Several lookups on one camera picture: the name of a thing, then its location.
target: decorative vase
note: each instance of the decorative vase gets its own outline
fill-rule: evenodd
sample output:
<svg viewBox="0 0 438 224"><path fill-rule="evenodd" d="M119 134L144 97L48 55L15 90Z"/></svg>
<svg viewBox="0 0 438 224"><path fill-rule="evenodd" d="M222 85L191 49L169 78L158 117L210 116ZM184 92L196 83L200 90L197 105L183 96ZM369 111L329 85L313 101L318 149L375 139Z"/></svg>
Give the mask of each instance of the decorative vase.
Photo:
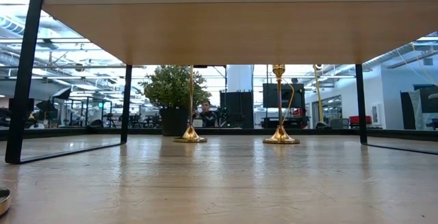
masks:
<svg viewBox="0 0 438 224"><path fill-rule="evenodd" d="M188 108L162 108L159 110L162 117L163 136L182 136L187 129Z"/></svg>

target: black frame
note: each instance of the black frame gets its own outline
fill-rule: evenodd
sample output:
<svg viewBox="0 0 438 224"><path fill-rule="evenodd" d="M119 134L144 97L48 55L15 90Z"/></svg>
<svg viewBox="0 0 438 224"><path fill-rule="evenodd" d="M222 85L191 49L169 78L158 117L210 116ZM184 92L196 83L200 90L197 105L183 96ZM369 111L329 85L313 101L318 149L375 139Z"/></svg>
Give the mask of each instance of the black frame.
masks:
<svg viewBox="0 0 438 224"><path fill-rule="evenodd" d="M78 149L74 151L65 151L52 153L47 155L39 155L31 158L21 158L21 150L23 148L24 120L27 100L29 99L29 91L31 85L32 69L34 65L34 56L36 49L36 41L38 36L38 28L40 25L40 13L42 11L42 0L29 0L29 8L27 10L25 31L23 34L23 43L20 52L20 62L18 63L18 73L16 78L14 104L11 123L8 132L8 143L6 145L5 162L9 164L24 164L35 162L44 159L56 158L63 155L72 155L96 149L104 149L127 143L127 121L129 119L129 97L131 93L131 77L132 66L127 65L125 75L125 100L123 102L122 113L122 130L120 143L114 145L102 145L90 147L87 149Z"/></svg>
<svg viewBox="0 0 438 224"><path fill-rule="evenodd" d="M24 164L28 162L35 162L39 160L56 158L63 155L72 155L75 153L82 153L96 149L103 149L114 147L127 143L128 122L129 122L129 103L131 94L131 75L132 65L126 66L125 73L125 93L123 100L123 114L122 114L122 128L120 130L120 143L115 145L103 145L98 147L91 147L87 149L80 149L75 151L66 151L60 153L52 153L48 155L40 155L32 158L21 159L21 150L23 146L23 137L25 135L24 119L25 107L29 99L29 91L31 85L31 75L34 65L34 55L36 49L36 40L38 36L38 27L40 24L40 13L42 10L42 0L29 0L29 8L27 10L27 19L25 22L25 31L23 35L23 43L21 47L20 61L18 64L18 73L16 78L16 86L14 92L14 99L16 101L8 132L8 143L5 153L5 161L9 164ZM418 149L407 149L401 147L389 147L380 145L368 144L367 128L365 123L365 94L363 90L363 71L362 65L356 64L356 80L357 80L357 98L359 110L359 136L360 142L365 146L380 147L386 149L396 149L403 151L412 151L417 153L438 154L434 151L422 151ZM117 129L110 130L110 133L117 131Z"/></svg>

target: candlestick base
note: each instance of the candlestick base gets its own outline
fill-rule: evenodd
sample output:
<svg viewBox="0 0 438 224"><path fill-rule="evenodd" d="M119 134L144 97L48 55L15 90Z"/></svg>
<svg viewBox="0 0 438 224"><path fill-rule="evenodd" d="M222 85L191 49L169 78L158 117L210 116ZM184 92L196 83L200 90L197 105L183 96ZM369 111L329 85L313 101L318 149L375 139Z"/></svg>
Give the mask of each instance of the candlestick base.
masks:
<svg viewBox="0 0 438 224"><path fill-rule="evenodd" d="M175 138L173 142L207 142L207 139L201 138L194 130L193 125L189 125L184 135L180 138Z"/></svg>
<svg viewBox="0 0 438 224"><path fill-rule="evenodd" d="M274 135L263 140L264 143L279 144L279 145L297 145L300 143L299 139L291 138L287 135L285 127L278 125Z"/></svg>

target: green plant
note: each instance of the green plant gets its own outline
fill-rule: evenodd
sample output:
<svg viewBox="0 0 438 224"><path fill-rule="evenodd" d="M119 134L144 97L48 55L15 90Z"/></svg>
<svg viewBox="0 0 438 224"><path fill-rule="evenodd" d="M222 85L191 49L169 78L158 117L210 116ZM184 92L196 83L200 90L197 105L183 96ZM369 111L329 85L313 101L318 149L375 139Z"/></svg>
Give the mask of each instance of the green plant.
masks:
<svg viewBox="0 0 438 224"><path fill-rule="evenodd" d="M158 66L154 75L140 82L142 94L158 108L190 108L190 67ZM205 91L205 78L197 71L193 74L193 105L196 107L208 100L210 93Z"/></svg>

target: red object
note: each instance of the red object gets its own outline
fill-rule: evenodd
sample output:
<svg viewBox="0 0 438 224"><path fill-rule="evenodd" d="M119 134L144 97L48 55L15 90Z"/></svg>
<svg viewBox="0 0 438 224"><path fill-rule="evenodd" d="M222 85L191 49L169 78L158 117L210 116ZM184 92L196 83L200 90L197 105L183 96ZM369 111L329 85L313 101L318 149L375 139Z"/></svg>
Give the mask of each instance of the red object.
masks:
<svg viewBox="0 0 438 224"><path fill-rule="evenodd" d="M365 122L371 124L371 116L365 116ZM350 124L351 123L359 123L359 116L350 116Z"/></svg>

